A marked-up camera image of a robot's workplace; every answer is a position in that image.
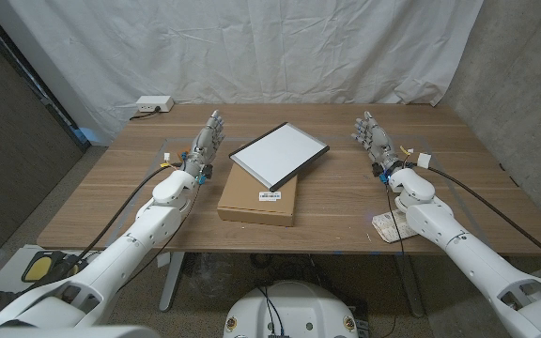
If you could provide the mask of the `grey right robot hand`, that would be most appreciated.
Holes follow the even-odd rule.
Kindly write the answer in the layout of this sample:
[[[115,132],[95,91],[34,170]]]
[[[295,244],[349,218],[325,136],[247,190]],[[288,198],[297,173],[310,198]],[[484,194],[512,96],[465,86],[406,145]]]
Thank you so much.
[[[351,137],[367,151],[375,177],[389,177],[402,168],[403,162],[396,154],[393,140],[369,111],[363,113],[363,118],[356,119],[354,129]]]

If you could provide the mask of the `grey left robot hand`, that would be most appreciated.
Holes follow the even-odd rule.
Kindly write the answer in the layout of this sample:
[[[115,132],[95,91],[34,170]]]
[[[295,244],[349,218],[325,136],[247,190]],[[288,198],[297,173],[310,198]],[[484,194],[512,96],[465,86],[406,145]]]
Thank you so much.
[[[205,166],[210,165],[224,139],[224,121],[219,110],[215,110],[206,125],[193,139],[183,170],[198,177]]]

